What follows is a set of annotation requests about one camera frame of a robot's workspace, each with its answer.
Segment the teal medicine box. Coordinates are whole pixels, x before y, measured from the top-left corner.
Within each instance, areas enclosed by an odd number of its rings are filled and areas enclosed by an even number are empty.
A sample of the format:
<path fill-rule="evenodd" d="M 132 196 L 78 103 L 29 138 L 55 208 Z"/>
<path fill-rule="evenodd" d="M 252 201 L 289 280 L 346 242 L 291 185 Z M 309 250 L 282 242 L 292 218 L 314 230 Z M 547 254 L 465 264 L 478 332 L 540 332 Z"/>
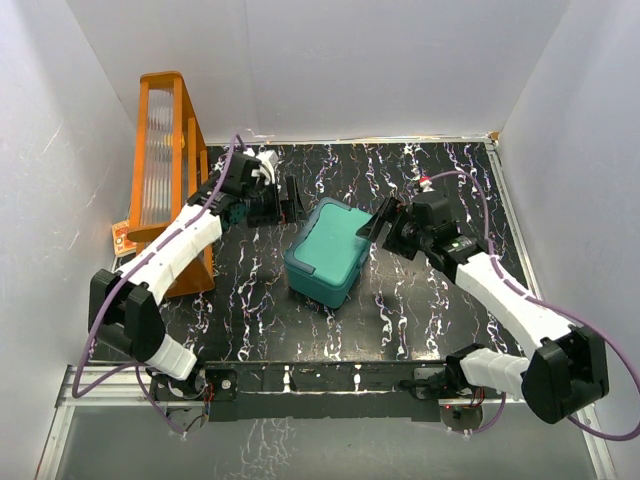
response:
<path fill-rule="evenodd" d="M 332 198 L 320 200 L 285 252 L 289 287 L 331 309 L 341 307 L 369 257 L 371 242 L 357 231 L 371 218 Z"/>

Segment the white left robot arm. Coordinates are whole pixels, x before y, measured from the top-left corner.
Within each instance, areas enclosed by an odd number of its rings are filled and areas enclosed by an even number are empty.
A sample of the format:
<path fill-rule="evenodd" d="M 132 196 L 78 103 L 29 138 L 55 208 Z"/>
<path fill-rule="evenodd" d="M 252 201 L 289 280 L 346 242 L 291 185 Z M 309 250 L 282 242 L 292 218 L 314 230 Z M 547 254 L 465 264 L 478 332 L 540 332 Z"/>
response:
<path fill-rule="evenodd" d="M 207 376 L 197 355 L 166 330 L 160 305 L 171 286 L 233 225 L 276 226 L 306 219 L 296 180 L 281 198 L 273 150 L 228 152 L 223 170 L 186 201 L 177 217 L 141 254 L 114 271 L 99 270 L 89 287 L 89 339 L 157 374 L 172 392 L 200 396 Z"/>

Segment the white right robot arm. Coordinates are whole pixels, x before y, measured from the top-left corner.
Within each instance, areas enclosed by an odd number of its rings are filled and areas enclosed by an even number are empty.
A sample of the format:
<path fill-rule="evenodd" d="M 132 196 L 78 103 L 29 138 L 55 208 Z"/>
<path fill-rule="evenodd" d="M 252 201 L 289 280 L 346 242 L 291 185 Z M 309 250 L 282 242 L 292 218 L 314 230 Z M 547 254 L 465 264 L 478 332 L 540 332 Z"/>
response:
<path fill-rule="evenodd" d="M 487 244 L 460 231 L 446 197 L 420 193 L 410 204 L 388 197 L 357 234 L 374 242 L 385 226 L 390 230 L 383 249 L 409 260 L 424 253 L 433 269 L 480 302 L 524 352 L 512 356 L 472 344 L 448 355 L 445 381 L 453 394 L 466 397 L 488 387 L 524 399 L 548 424 L 608 395 L 604 340 L 537 305 L 511 276 L 497 273 Z"/>

